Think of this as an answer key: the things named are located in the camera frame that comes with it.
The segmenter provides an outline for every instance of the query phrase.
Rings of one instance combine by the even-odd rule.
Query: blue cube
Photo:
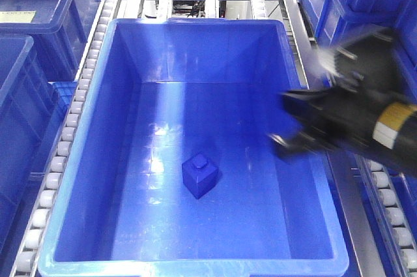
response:
[[[201,153],[182,163],[182,182],[196,199],[216,186],[219,169]]]

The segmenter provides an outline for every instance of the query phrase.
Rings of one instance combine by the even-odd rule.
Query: white roller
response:
[[[98,54],[99,54],[99,51],[98,50],[91,49],[88,52],[88,54],[87,54],[87,58],[88,59],[97,59],[98,58]]]
[[[98,20],[99,24],[104,24],[107,25],[110,22],[110,18],[105,17],[105,16],[101,16],[100,19]]]
[[[73,113],[73,114],[81,114],[82,111],[83,111],[83,102],[74,101],[71,104],[71,113]]]
[[[106,3],[104,3],[103,10],[113,10],[115,0],[106,0]]]
[[[377,185],[377,188],[386,188],[390,185],[390,178],[384,171],[373,171],[373,181]]]
[[[411,232],[405,227],[395,227],[394,237],[399,246],[410,246],[412,243]]]
[[[382,171],[383,167],[381,164],[374,162],[374,161],[369,161],[369,168],[371,171]]]
[[[85,67],[94,69],[97,64],[97,59],[87,59],[85,61]]]
[[[391,207],[397,203],[397,197],[395,196],[395,192],[391,189],[379,189],[378,190],[379,197],[382,200],[382,204],[386,207]]]
[[[414,249],[402,249],[401,253],[408,269],[417,269],[417,252]]]
[[[50,215],[49,209],[37,209],[32,216],[32,226],[37,228],[44,228],[46,221]]]
[[[59,156],[68,156],[70,154],[71,141],[60,141],[57,146]]]
[[[83,78],[91,79],[93,77],[94,70],[91,68],[84,68],[83,69]]]
[[[404,224],[404,213],[397,207],[388,207],[386,209],[387,217],[393,226],[400,226]]]
[[[76,101],[80,101],[80,102],[84,102],[85,101],[85,96],[87,95],[87,90],[76,90]]]
[[[91,49],[96,49],[96,50],[100,50],[100,48],[102,47],[103,42],[99,41],[99,40],[94,40],[91,42]]]
[[[39,248],[40,240],[42,238],[43,229],[31,229],[25,236],[25,247],[28,249]]]
[[[36,254],[34,251],[24,251],[16,257],[16,270],[18,272],[31,272]]]
[[[56,193],[57,192],[55,190],[42,191],[42,193],[40,194],[40,198],[39,198],[39,205],[41,207],[51,208],[55,200]]]
[[[62,173],[65,169],[66,157],[54,156],[51,160],[51,171]]]
[[[102,11],[101,16],[104,16],[104,17],[108,18],[108,17],[110,17],[110,15],[111,15],[111,8],[107,8],[107,9]]]
[[[51,172],[48,173],[46,176],[46,188],[56,190],[59,188],[59,184],[61,183],[62,173]]]
[[[94,40],[103,41],[104,39],[104,33],[95,33],[94,34]]]
[[[66,117],[65,125],[68,127],[77,127],[79,120],[79,114],[68,114]]]
[[[61,139],[63,141],[73,141],[76,135],[77,128],[75,127],[64,127]]]
[[[96,27],[97,33],[105,33],[106,30],[107,30],[107,25],[104,25],[104,24],[98,24]]]
[[[250,0],[252,16],[255,20],[264,20],[268,18],[265,8],[265,0]]]
[[[81,90],[89,90],[91,80],[81,78],[78,82],[78,87]]]

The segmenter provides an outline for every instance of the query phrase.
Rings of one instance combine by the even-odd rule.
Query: bin floor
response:
[[[291,258],[260,85],[142,83],[131,99],[103,257]],[[200,199],[181,164],[203,153],[222,177]]]

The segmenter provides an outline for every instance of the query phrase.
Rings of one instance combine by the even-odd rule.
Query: blue storage crate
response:
[[[41,184],[41,175],[30,176],[27,181],[20,203],[16,208],[16,215],[12,220],[12,225],[5,240],[3,250],[0,251],[1,277],[10,275]]]
[[[317,42],[337,44],[368,24],[393,26],[406,0],[300,0]]]
[[[0,251],[54,109],[33,39],[0,36]]]
[[[317,32],[319,25],[321,11],[323,10],[324,2],[326,0],[299,0],[305,15],[311,25],[313,33]]]
[[[408,53],[413,65],[417,65],[417,0],[407,0],[395,24],[401,45]]]
[[[109,25],[38,262],[43,276],[341,276],[326,158],[277,158],[300,87],[277,21]],[[181,164],[219,168],[199,200]]]
[[[100,0],[0,0],[0,11],[36,11],[31,22],[0,23],[0,33],[31,35],[49,81],[72,81]]]

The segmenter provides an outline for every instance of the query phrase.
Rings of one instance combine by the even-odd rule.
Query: yellow label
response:
[[[0,11],[0,23],[31,23],[36,11]]]
[[[417,106],[405,105],[399,102],[390,104],[378,118],[378,122],[395,130],[396,132],[404,125],[405,121],[417,111]]]

